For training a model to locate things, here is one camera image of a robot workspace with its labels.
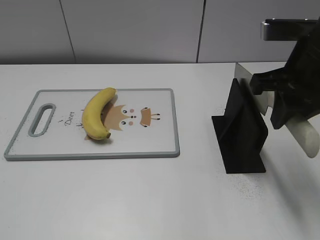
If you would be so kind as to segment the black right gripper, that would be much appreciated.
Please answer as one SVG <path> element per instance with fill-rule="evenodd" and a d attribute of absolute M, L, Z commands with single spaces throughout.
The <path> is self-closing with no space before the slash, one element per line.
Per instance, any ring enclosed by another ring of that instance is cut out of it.
<path fill-rule="evenodd" d="M 254 95 L 274 92 L 270 117 L 275 130 L 300 115 L 307 120 L 320 113 L 320 20 L 270 18 L 261 23 L 264 41 L 295 41 L 285 67 L 253 74 Z"/>

